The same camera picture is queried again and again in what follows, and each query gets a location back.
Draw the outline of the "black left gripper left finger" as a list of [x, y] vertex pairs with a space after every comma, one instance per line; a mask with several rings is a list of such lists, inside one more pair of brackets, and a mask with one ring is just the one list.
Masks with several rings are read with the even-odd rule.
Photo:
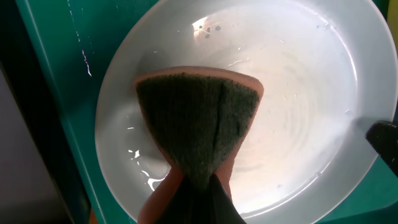
[[197, 223], [198, 192], [185, 177], [155, 224]]

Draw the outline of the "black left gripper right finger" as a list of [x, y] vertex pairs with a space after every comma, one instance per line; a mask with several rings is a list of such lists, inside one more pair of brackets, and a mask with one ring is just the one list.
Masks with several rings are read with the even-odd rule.
[[235, 209], [217, 175], [198, 198], [198, 222], [202, 224], [246, 224]]

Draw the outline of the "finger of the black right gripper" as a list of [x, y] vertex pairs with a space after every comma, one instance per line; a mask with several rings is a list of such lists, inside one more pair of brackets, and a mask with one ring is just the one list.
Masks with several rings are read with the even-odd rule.
[[397, 123], [391, 121], [377, 121], [369, 128], [365, 138], [397, 177]]

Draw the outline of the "light blue plate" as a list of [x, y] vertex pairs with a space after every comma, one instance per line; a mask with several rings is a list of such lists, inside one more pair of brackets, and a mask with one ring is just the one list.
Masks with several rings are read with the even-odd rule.
[[99, 165], [131, 218], [170, 169], [134, 80], [182, 65], [243, 73], [264, 87], [230, 181], [248, 223], [323, 218], [377, 157], [366, 131], [396, 110], [396, 49], [371, 1], [160, 1], [119, 46], [96, 110]]

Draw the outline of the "green orange sponge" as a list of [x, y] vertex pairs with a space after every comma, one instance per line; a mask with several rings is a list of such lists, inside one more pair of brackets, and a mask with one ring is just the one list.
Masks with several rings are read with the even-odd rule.
[[185, 177], [199, 197], [215, 174], [231, 199], [234, 160], [261, 102], [261, 82], [219, 68], [171, 67], [139, 77], [134, 86], [144, 121], [171, 167], [138, 222], [155, 223]]

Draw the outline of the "teal plastic tray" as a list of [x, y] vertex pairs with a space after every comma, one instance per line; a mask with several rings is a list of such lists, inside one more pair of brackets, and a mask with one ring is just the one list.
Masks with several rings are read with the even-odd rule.
[[[99, 164], [95, 124], [102, 82], [125, 37], [160, 1], [18, 1], [60, 121], [101, 223], [134, 223]], [[397, 178], [376, 157], [354, 190], [318, 221], [378, 210], [397, 201]]]

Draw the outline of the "black water tray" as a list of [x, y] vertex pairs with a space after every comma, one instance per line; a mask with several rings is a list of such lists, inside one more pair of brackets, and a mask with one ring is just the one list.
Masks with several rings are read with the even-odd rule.
[[1, 2], [1, 222], [88, 223], [90, 202], [15, 1]]

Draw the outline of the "yellow plate right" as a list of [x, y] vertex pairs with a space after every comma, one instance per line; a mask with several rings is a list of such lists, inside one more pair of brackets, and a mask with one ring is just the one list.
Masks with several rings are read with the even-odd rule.
[[396, 50], [398, 50], [398, 0], [389, 0], [387, 23], [394, 39]]

